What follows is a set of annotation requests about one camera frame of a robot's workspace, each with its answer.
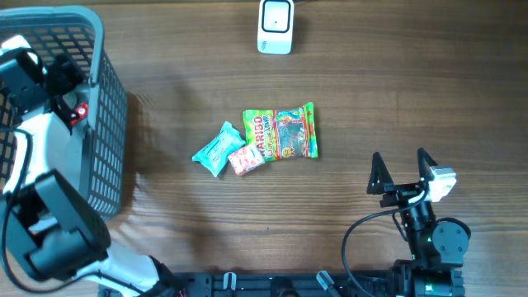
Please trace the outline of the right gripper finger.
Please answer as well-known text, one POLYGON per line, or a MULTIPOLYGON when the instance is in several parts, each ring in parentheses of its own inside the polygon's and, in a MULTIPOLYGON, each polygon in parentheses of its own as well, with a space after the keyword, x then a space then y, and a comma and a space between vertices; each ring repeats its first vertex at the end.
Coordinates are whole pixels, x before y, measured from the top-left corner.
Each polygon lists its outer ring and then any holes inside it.
POLYGON ((380 152, 375 152, 372 156, 372 168, 366 192, 370 195, 382 195, 391 191, 394 191, 394 181, 380 152))
POLYGON ((431 169, 437 166, 438 163, 424 148, 419 148, 417 150, 417 163, 420 178, 424 181, 431 181, 433 179, 431 169))

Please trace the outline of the teal tissue packet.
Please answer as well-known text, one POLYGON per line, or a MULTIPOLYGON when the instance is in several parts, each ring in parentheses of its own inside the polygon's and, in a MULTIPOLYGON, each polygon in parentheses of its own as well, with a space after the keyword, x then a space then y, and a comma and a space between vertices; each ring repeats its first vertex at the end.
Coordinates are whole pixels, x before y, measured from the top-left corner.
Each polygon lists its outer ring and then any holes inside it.
POLYGON ((229 160, 229 155, 245 145, 241 134, 232 124, 225 121, 218 135, 193 157, 193 162, 199 162, 217 177, 229 160))

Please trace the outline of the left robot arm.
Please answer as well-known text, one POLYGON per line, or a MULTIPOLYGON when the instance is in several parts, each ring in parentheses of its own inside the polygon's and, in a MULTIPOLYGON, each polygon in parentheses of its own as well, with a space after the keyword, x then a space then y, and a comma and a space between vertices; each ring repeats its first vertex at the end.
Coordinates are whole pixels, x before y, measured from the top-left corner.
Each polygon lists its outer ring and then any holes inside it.
POLYGON ((85 163, 88 88, 66 53, 51 65, 23 35, 1 46, 1 76, 11 103, 16 157, 2 191, 1 263, 16 259, 35 281, 61 287, 92 281, 124 296, 183 296, 184 283, 151 256, 111 241, 98 196, 119 194, 117 157, 85 163))

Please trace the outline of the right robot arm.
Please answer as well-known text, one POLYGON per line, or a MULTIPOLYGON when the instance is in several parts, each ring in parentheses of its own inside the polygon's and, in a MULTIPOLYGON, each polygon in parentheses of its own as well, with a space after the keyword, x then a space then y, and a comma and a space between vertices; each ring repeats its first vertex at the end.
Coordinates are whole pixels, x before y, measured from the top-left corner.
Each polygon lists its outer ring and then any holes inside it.
POLYGON ((417 151, 419 181, 396 184, 376 152, 366 192, 381 195, 382 208, 394 207, 394 222, 412 258, 397 260, 387 274, 387 296, 463 296, 460 268, 471 231, 458 219, 438 219, 432 205, 448 196, 457 182, 455 170, 440 166, 425 149, 417 151))

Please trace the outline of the small red candy packet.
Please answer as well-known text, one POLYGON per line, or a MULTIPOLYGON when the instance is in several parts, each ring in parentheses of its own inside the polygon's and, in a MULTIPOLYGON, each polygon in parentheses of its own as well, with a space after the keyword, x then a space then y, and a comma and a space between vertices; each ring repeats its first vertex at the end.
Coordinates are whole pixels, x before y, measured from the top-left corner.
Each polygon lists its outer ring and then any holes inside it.
POLYGON ((265 163, 255 144, 246 145, 228 156, 229 163, 237 176, 242 176, 265 163))

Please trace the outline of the green Haribo gummy bag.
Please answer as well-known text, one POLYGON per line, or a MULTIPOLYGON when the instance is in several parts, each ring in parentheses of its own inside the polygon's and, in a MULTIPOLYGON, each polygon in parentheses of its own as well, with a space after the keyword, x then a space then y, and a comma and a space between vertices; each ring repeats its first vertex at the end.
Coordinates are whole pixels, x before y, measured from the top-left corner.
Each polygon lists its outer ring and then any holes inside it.
POLYGON ((247 144, 255 144, 266 162, 317 158, 314 104, 290 110, 245 110, 247 144))

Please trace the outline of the red stick snack packet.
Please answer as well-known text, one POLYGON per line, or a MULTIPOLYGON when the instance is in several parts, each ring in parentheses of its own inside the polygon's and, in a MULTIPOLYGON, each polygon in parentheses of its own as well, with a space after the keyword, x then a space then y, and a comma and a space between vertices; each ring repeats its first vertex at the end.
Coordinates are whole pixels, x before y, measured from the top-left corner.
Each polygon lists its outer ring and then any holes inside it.
POLYGON ((75 126, 87 117, 88 108, 89 105, 86 102, 82 102, 73 110, 70 120, 71 126, 75 126))

